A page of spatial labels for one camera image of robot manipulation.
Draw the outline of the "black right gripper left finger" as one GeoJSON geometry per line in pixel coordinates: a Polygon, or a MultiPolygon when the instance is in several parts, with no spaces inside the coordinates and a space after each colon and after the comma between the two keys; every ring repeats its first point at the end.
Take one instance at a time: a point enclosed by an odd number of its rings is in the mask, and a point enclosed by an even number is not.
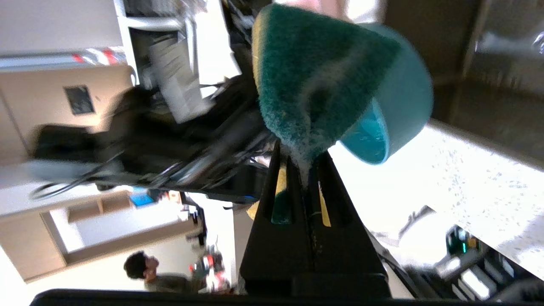
{"type": "Polygon", "coordinates": [[[261,200],[240,266],[251,296],[291,296],[293,281],[313,269],[299,171],[287,161],[287,195],[291,222],[272,223],[281,166],[281,144],[275,143],[261,200]]]}

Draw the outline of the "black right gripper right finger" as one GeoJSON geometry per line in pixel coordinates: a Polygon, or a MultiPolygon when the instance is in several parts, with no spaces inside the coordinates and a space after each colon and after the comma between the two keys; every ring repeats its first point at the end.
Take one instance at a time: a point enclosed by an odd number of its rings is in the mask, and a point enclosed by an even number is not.
{"type": "Polygon", "coordinates": [[[309,172],[307,223],[312,293],[390,298],[386,269],[328,153],[321,154],[309,172]]]}

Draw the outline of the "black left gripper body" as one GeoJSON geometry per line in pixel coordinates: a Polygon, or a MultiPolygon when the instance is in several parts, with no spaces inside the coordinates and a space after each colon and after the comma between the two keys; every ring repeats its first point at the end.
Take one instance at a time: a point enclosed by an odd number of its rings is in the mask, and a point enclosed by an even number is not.
{"type": "Polygon", "coordinates": [[[183,124],[183,132],[198,141],[194,159],[183,167],[184,183],[220,183],[230,179],[271,138],[255,91],[222,91],[212,108],[183,124]]]}

